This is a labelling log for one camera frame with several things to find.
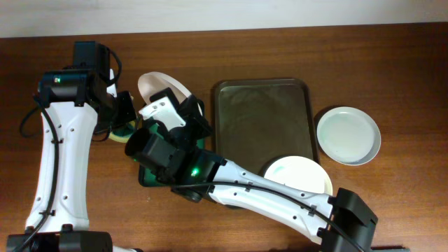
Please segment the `pink-white plate with stain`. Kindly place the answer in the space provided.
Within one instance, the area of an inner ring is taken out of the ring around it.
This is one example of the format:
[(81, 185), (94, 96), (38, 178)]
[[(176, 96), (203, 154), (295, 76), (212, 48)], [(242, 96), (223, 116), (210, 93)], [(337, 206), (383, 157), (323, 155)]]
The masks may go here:
[(166, 88), (169, 88), (174, 93), (174, 100), (178, 103), (183, 102), (192, 94), (183, 84), (165, 73), (152, 71), (150, 73), (145, 73), (139, 78), (139, 92), (143, 100), (150, 106), (150, 108), (144, 107), (139, 111), (145, 119), (150, 118), (151, 116), (161, 116), (163, 113), (170, 117), (173, 117), (176, 114), (178, 109), (174, 108), (173, 101), (171, 102), (171, 106), (168, 106), (161, 105), (158, 98), (156, 101), (150, 100), (153, 95)]

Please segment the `green yellow sponge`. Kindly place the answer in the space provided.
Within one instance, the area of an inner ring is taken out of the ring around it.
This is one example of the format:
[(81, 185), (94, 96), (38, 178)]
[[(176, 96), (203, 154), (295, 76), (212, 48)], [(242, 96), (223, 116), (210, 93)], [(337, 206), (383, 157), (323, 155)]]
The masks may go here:
[(136, 122), (131, 121), (126, 125), (111, 131), (108, 138), (118, 143), (126, 144), (136, 129)]

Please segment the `white plate with green stain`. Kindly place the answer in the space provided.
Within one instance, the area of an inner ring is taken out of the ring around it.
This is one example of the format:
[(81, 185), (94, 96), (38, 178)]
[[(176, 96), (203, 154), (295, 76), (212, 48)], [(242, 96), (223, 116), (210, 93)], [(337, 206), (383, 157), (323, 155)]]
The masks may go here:
[(306, 157), (281, 157), (266, 168), (263, 176), (297, 190), (333, 194), (333, 185), (327, 172), (320, 164)]

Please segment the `grey plate with green stain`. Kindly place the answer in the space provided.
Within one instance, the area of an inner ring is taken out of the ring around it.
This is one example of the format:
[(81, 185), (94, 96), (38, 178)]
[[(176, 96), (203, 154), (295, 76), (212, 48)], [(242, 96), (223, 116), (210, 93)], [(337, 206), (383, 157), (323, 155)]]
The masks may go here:
[(329, 158), (348, 166), (372, 161), (382, 144), (376, 122), (366, 112), (349, 106), (326, 111), (318, 120), (316, 136)]

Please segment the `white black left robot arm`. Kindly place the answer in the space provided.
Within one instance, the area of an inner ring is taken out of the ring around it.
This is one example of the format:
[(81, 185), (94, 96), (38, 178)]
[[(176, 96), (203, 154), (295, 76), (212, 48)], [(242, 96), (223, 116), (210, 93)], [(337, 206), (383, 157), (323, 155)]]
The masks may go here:
[(107, 232), (91, 231), (86, 188), (92, 138), (109, 135), (137, 115), (128, 91), (117, 92), (117, 55), (95, 41), (74, 45), (73, 63), (44, 73), (34, 96), (43, 147), (34, 204), (25, 231), (7, 251), (120, 251)]

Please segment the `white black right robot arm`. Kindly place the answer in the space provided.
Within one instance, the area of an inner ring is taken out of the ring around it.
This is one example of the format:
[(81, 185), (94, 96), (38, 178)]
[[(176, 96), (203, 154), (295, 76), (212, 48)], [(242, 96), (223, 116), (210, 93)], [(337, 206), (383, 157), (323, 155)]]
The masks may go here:
[(191, 202), (203, 199), (248, 209), (283, 223), (320, 246), (320, 251), (370, 251), (377, 216), (354, 192), (336, 196), (297, 190), (251, 173), (197, 146), (212, 128), (194, 95), (179, 101), (167, 87), (146, 99), (143, 127), (125, 153), (156, 180)]

